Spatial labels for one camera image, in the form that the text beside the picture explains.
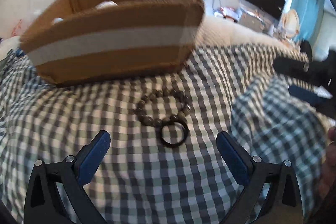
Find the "right hand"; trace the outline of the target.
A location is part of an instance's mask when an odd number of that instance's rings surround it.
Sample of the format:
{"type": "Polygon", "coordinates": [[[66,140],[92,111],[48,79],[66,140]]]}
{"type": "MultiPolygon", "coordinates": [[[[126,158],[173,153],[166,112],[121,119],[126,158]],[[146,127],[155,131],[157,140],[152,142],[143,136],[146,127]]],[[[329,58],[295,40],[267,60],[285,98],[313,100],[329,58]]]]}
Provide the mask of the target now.
{"type": "Polygon", "coordinates": [[[328,137],[331,143],[326,148],[326,160],[321,167],[321,179],[319,182],[319,196],[324,199],[330,188],[335,182],[335,165],[336,165],[336,146],[335,146],[335,126],[329,128],[328,137]]]}

